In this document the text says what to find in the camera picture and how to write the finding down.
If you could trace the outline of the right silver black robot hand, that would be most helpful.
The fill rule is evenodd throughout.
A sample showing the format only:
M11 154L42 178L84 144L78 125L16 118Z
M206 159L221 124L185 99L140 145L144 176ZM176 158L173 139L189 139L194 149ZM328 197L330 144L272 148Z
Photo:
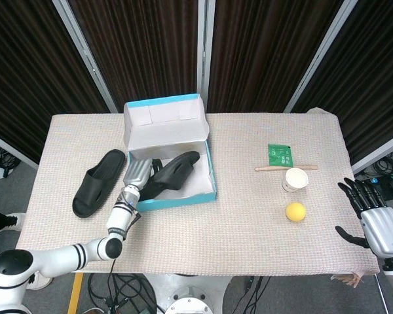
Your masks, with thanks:
M345 177L337 185L347 196L364 236L353 236L341 226L335 227L336 232L345 241L370 249L379 258L393 258L393 208L370 184Z

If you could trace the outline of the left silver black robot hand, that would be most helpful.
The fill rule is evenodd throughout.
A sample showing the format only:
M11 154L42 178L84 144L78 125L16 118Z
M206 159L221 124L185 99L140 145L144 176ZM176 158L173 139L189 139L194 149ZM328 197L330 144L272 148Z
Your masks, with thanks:
M123 183L125 186L134 186L141 191L147 184L151 174L155 174L163 168L160 159L135 159L131 158L124 175Z

